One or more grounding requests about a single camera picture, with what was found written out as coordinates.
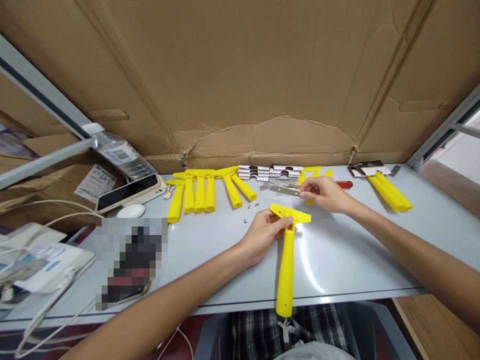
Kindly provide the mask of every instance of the smartphone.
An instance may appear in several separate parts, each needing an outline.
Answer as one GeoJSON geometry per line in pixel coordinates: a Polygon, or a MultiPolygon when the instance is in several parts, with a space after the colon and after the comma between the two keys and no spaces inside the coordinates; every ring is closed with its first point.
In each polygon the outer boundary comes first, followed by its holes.
{"type": "Polygon", "coordinates": [[[100,196],[96,203],[95,211],[99,214],[106,213],[120,205],[142,196],[162,185],[160,176],[152,174],[119,187],[100,196]]]}

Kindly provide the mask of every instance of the plaid shorts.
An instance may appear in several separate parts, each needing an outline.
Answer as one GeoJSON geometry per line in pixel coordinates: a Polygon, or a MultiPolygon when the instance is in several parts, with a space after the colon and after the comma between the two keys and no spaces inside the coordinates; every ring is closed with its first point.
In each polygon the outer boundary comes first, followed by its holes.
{"type": "Polygon", "coordinates": [[[284,343],[284,331],[275,309],[232,313],[234,360],[274,359],[289,347],[311,341],[333,345],[349,352],[339,309],[335,304],[294,307],[288,318],[289,346],[284,343]]]}

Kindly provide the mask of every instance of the table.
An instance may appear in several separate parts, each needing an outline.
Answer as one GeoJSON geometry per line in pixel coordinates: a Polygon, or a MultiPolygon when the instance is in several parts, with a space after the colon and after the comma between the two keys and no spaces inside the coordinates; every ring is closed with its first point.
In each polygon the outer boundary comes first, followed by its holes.
{"type": "MultiPolygon", "coordinates": [[[[390,181],[415,206],[395,213],[375,193],[365,178],[352,178],[346,166],[326,166],[337,181],[352,181],[352,196],[440,249],[480,271],[480,221],[406,165],[390,181]]],[[[243,206],[233,209],[223,180],[215,180],[216,211],[183,214],[168,227],[166,265],[150,291],[177,279],[238,242],[257,211],[277,203],[311,214],[312,222],[297,225],[295,235],[294,306],[381,299],[424,294],[426,290],[373,236],[343,214],[330,214],[303,199],[277,197],[259,191],[262,182],[248,185],[257,192],[253,202],[240,193],[243,206]]],[[[162,197],[145,204],[144,218],[162,218],[170,201],[162,197]]],[[[81,247],[93,250],[89,235],[81,247]]],[[[257,310],[275,307],[282,241],[276,241],[265,258],[215,293],[195,314],[257,310]]],[[[76,314],[98,292],[100,277],[92,265],[49,312],[42,326],[58,326],[76,314]]],[[[31,294],[5,319],[0,331],[24,329],[51,295],[31,294]]],[[[131,302],[106,311],[87,309],[73,324],[101,323],[131,302]]]]}

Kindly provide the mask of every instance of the yellow scraper handle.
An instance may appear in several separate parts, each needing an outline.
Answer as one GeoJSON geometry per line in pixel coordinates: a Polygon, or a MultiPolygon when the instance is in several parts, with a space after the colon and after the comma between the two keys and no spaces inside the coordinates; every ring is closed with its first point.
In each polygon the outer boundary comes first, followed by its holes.
{"type": "Polygon", "coordinates": [[[185,178],[185,197],[183,198],[183,212],[190,214],[195,211],[194,178],[185,178]]]}
{"type": "Polygon", "coordinates": [[[206,181],[205,211],[215,211],[215,176],[210,175],[206,181]]]}
{"type": "Polygon", "coordinates": [[[377,171],[375,173],[375,177],[391,192],[393,193],[397,198],[400,199],[402,202],[403,206],[405,207],[404,211],[407,210],[412,210],[414,206],[410,203],[410,201],[407,200],[407,198],[397,190],[395,186],[392,185],[390,181],[380,172],[377,171]]]}
{"type": "Polygon", "coordinates": [[[232,174],[231,178],[238,186],[240,191],[245,194],[246,198],[250,201],[253,201],[257,198],[257,193],[253,191],[250,186],[248,186],[241,178],[237,176],[237,174],[232,174]]]}
{"type": "Polygon", "coordinates": [[[230,175],[226,175],[223,177],[225,181],[226,190],[228,191],[228,196],[230,197],[231,205],[234,209],[238,209],[243,205],[242,199],[240,199],[239,192],[235,188],[230,175]]]}
{"type": "Polygon", "coordinates": [[[196,193],[195,193],[195,212],[202,213],[205,211],[205,177],[203,175],[196,176],[196,193]]]}
{"type": "Polygon", "coordinates": [[[393,209],[393,211],[405,211],[406,207],[402,203],[399,197],[383,185],[380,180],[375,176],[367,176],[368,181],[375,187],[380,196],[386,201],[386,203],[393,209]]]}
{"type": "Polygon", "coordinates": [[[168,214],[166,218],[169,223],[176,223],[180,219],[180,212],[182,211],[182,198],[184,197],[185,184],[179,184],[176,186],[173,199],[171,200],[170,207],[168,208],[168,214]]]}
{"type": "Polygon", "coordinates": [[[281,253],[280,273],[278,275],[278,292],[276,294],[276,313],[283,318],[292,316],[294,301],[294,237],[293,230],[285,228],[283,252],[281,253]]]}

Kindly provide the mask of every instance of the metal blade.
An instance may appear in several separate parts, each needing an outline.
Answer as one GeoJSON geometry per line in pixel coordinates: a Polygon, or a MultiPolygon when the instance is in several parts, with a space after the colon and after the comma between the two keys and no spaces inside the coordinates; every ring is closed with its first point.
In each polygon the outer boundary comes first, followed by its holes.
{"type": "Polygon", "coordinates": [[[292,195],[296,198],[300,197],[301,191],[291,189],[288,187],[283,187],[283,186],[278,186],[278,185],[270,185],[270,191],[276,192],[276,193],[281,193],[281,194],[286,194],[286,195],[292,195]]]}

